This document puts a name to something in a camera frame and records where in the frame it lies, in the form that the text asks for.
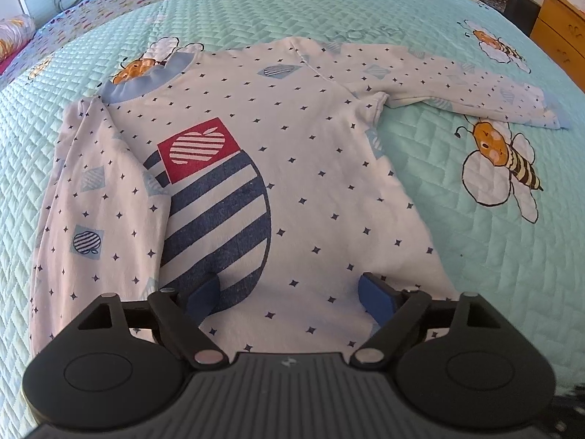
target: bee print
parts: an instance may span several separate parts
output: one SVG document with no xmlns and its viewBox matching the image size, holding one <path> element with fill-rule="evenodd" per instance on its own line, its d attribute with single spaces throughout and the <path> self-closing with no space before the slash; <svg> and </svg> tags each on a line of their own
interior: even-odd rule
<svg viewBox="0 0 585 439">
<path fill-rule="evenodd" d="M 470 31 L 478 39 L 480 49 L 492 60 L 503 64 L 515 63 L 523 71 L 527 73 L 531 72 L 530 68 L 526 65 L 526 60 L 516 49 L 502 41 L 501 38 L 494 36 L 487 29 L 468 20 L 464 20 L 464 25 L 462 23 L 458 24 Z M 465 33 L 465 36 L 468 38 L 472 37 L 468 33 Z"/>
<path fill-rule="evenodd" d="M 178 46 L 178 38 L 160 38 L 158 41 L 151 44 L 138 59 L 133 60 L 126 66 L 124 66 L 123 63 L 120 63 L 121 69 L 113 77 L 112 82 L 114 84 L 126 82 L 127 80 L 144 75 L 154 66 L 164 66 L 168 58 L 174 52 L 196 52 L 203 50 L 203 45 L 200 43 L 191 43 L 184 48 L 177 49 Z"/>
<path fill-rule="evenodd" d="M 536 223 L 538 210 L 532 192 L 543 188 L 530 142 L 521 133 L 512 137 L 507 123 L 480 119 L 471 125 L 472 130 L 463 125 L 455 131 L 457 138 L 461 138 L 461 129 L 469 132 L 478 148 L 463 162 L 463 186 L 483 206 L 502 205 L 513 194 L 522 217 Z"/>
<path fill-rule="evenodd" d="M 33 80 L 41 72 L 43 72 L 47 68 L 47 66 L 49 65 L 49 63 L 51 62 L 52 59 L 53 59 L 53 55 L 49 55 L 43 61 L 41 61 L 39 64 L 37 64 L 34 68 L 32 68 L 32 70 L 29 73 L 29 80 Z"/>
</svg>

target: wooden dresser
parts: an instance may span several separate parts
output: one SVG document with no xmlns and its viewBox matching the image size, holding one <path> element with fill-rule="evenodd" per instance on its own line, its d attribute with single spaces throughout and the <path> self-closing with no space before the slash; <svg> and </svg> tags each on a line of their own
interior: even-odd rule
<svg viewBox="0 0 585 439">
<path fill-rule="evenodd" d="M 585 12 L 567 0 L 545 0 L 530 34 L 585 92 Z"/>
</svg>

